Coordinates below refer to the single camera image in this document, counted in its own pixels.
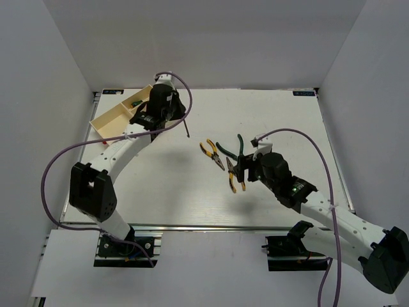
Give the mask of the green handled diagonal cutters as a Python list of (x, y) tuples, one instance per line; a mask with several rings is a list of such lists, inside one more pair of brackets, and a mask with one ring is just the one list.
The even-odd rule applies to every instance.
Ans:
[(238, 155), (234, 154), (233, 152), (230, 152), (229, 150), (226, 150), (219, 142), (216, 142), (216, 147), (217, 149), (223, 153), (226, 157), (231, 158), (232, 160), (236, 162), (243, 162), (245, 160), (245, 156), (243, 154), (243, 149), (244, 149), (244, 142), (243, 142), (243, 137), (241, 134), (237, 134), (237, 138), (239, 140), (239, 153)]

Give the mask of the long dark hex key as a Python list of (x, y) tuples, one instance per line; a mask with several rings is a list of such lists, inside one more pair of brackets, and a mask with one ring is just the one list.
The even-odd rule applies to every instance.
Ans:
[(189, 128), (188, 128), (188, 125), (185, 119), (183, 119), (183, 125), (185, 127), (185, 132), (186, 132), (187, 137), (190, 138)]

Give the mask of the green stubby screwdriver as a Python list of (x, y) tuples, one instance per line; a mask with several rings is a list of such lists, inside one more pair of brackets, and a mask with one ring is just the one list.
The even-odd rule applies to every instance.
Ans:
[(142, 104), (142, 100), (132, 102), (131, 103), (131, 108), (135, 108), (135, 107), (139, 106), (140, 104)]

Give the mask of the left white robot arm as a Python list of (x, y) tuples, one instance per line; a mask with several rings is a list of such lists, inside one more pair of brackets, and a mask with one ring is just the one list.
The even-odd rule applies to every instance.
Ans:
[(167, 122), (181, 119), (186, 112), (170, 81), (155, 83), (145, 107), (129, 120), (123, 139), (109, 145), (98, 157), (71, 170), (69, 204), (91, 218), (101, 230), (114, 237), (113, 248), (129, 255), (135, 248), (131, 226), (116, 210), (114, 183), (125, 166), (150, 145)]

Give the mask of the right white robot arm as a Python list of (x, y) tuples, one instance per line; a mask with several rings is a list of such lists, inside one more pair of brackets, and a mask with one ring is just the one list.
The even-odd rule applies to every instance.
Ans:
[(239, 182), (261, 182), (281, 205), (338, 234), (342, 262), (378, 290), (393, 294), (408, 274), (408, 236), (403, 230), (384, 229), (331, 205), (314, 185), (291, 173), (281, 154), (239, 155), (234, 170)]

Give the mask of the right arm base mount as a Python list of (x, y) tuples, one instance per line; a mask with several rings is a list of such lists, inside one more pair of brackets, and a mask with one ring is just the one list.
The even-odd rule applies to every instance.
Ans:
[(309, 251), (302, 239), (313, 224), (298, 222), (284, 236), (268, 236), (262, 250), (266, 252), (270, 272), (325, 271), (328, 258), (317, 252)]

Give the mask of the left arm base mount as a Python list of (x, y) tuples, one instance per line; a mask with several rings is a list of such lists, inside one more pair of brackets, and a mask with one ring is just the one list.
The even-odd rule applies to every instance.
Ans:
[(151, 265), (145, 254), (138, 247), (114, 242), (106, 235), (101, 235), (98, 239), (93, 266), (108, 268), (154, 268), (160, 255), (160, 247), (162, 245), (161, 234), (136, 233), (135, 242), (145, 250), (153, 265)]

